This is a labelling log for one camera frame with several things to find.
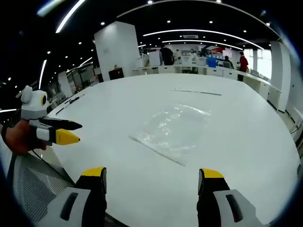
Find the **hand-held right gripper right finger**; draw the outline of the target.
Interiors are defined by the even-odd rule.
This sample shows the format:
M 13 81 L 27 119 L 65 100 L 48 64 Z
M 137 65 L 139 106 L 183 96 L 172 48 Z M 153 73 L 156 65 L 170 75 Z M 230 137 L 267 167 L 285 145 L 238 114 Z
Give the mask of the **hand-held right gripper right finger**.
M 218 171 L 199 170 L 198 202 L 200 227 L 268 227 L 256 216 L 256 208 L 238 190 L 231 190 Z

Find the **person's left hand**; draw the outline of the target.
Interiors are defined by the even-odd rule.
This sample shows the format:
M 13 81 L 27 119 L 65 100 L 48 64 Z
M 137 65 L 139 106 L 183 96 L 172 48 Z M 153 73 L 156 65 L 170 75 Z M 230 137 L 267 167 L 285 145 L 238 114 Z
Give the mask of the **person's left hand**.
M 34 149 L 46 150 L 46 144 L 30 135 L 30 125 L 26 120 L 20 120 L 14 127 L 5 130 L 5 143 L 9 149 L 18 155 L 25 155 Z

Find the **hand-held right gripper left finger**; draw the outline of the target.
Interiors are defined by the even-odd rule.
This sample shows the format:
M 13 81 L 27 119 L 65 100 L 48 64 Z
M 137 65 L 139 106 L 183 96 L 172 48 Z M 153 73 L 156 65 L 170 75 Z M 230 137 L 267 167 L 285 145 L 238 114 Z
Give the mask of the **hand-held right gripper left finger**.
M 84 171 L 47 206 L 46 227 L 102 227 L 107 209 L 107 169 Z

